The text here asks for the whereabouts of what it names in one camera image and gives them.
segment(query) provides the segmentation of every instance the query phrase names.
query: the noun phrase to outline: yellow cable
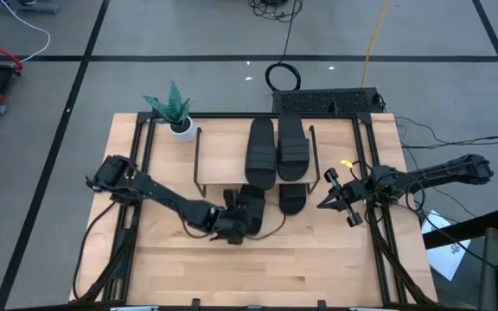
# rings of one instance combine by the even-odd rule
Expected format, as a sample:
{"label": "yellow cable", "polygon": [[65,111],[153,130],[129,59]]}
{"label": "yellow cable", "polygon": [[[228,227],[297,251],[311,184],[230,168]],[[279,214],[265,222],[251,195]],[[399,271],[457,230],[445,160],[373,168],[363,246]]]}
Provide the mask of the yellow cable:
{"label": "yellow cable", "polygon": [[372,53],[372,49],[374,48],[374,41],[376,41],[376,37],[380,32],[381,21],[384,19],[384,14],[386,13],[388,4],[389,0],[384,0],[384,6],[383,8],[381,8],[380,18],[378,18],[378,22],[376,23],[376,30],[373,32],[372,40],[370,41],[370,45],[368,46],[367,58],[364,60],[364,73],[362,73],[361,87],[364,87],[364,84],[367,81],[368,58],[370,58],[370,54]]}

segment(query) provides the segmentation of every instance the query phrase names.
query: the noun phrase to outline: white pot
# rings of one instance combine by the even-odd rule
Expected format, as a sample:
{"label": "white pot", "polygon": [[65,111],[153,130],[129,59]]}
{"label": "white pot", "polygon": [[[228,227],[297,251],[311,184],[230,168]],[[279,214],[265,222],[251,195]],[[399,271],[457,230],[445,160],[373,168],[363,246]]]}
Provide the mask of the white pot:
{"label": "white pot", "polygon": [[189,119],[189,128],[182,133],[174,132],[169,124],[170,133],[172,133],[172,136],[179,143],[189,143],[193,141],[195,136],[197,135],[197,128],[194,125],[194,120],[192,120],[191,117],[188,117],[188,119]]}

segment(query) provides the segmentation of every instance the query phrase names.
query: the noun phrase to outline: white cable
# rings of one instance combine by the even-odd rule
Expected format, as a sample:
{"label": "white cable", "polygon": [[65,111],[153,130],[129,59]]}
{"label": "white cable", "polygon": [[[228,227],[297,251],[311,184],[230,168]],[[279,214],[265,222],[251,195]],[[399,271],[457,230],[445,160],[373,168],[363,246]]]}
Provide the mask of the white cable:
{"label": "white cable", "polygon": [[18,17],[15,14],[15,12],[13,12],[13,10],[10,9],[9,5],[7,4],[7,0],[1,0],[0,3],[2,3],[5,6],[5,8],[7,8],[7,10],[9,10],[10,14],[12,14],[17,20],[19,20],[20,22],[24,23],[26,26],[31,27],[32,29],[41,31],[42,33],[45,33],[46,35],[48,35],[48,42],[45,44],[45,47],[43,47],[41,50],[35,52],[34,54],[31,54],[29,57],[25,58],[24,60],[21,60],[21,62],[28,61],[32,57],[34,57],[34,56],[38,55],[39,53],[45,51],[45,49],[48,48],[49,43],[51,42],[51,34],[48,31],[43,30],[41,28],[37,28],[36,26],[34,26],[34,25],[30,24],[29,22],[24,21],[22,18]]}

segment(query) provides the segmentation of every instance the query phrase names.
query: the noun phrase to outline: white paper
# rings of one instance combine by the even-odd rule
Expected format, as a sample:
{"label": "white paper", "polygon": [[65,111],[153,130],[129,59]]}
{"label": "white paper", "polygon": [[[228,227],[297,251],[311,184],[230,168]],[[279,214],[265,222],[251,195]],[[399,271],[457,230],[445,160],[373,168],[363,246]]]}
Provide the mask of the white paper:
{"label": "white paper", "polygon": [[[450,225],[449,221],[439,216],[439,214],[434,210],[430,211],[428,219],[438,228]],[[435,230],[436,228],[434,228],[427,220],[424,220],[424,223],[422,224],[422,234]],[[460,243],[464,247],[468,248],[470,240],[461,241]],[[463,248],[458,244],[449,244],[428,250],[428,261],[430,262],[430,266],[435,271],[444,276],[447,280],[452,281],[453,276],[455,276],[455,273],[457,272],[458,265],[463,260],[465,252],[466,251],[463,250]]]}

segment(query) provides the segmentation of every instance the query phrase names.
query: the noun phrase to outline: gray floor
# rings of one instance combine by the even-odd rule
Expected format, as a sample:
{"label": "gray floor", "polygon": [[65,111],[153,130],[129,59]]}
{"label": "gray floor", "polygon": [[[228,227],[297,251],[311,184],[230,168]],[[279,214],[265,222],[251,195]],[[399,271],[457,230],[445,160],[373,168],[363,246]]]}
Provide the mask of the gray floor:
{"label": "gray floor", "polygon": [[[83,55],[101,0],[55,1],[57,16],[22,15],[52,34],[45,55]],[[295,20],[288,54],[362,55],[381,8],[380,0],[305,3]],[[498,1],[482,0],[498,36]],[[264,21],[245,1],[111,0],[94,55],[281,54],[287,25]],[[43,34],[0,14],[0,46],[30,54]],[[469,0],[392,0],[374,54],[495,56]],[[291,62],[303,89],[356,87],[360,62]],[[72,111],[61,150],[41,204],[28,249],[7,308],[67,301],[72,272],[93,195],[84,176],[101,161],[112,114],[144,111],[142,95],[165,96],[174,80],[191,97],[194,111],[270,111],[264,80],[270,62],[91,62]],[[10,90],[9,112],[0,117],[0,284],[29,209],[79,63],[31,62]],[[279,88],[294,85],[273,72]],[[368,86],[376,86],[390,112],[430,125],[442,139],[456,141],[498,134],[498,63],[370,64]],[[399,120],[407,144],[432,144],[430,133]],[[485,186],[441,187],[476,215],[498,209],[498,145],[416,150],[420,167],[467,153],[491,161]],[[408,169],[414,169],[405,154]],[[426,208],[456,220],[470,216],[451,199],[428,192]],[[481,253],[482,241],[471,249]],[[435,276],[448,303],[476,305],[480,264],[471,257],[453,282]]]}

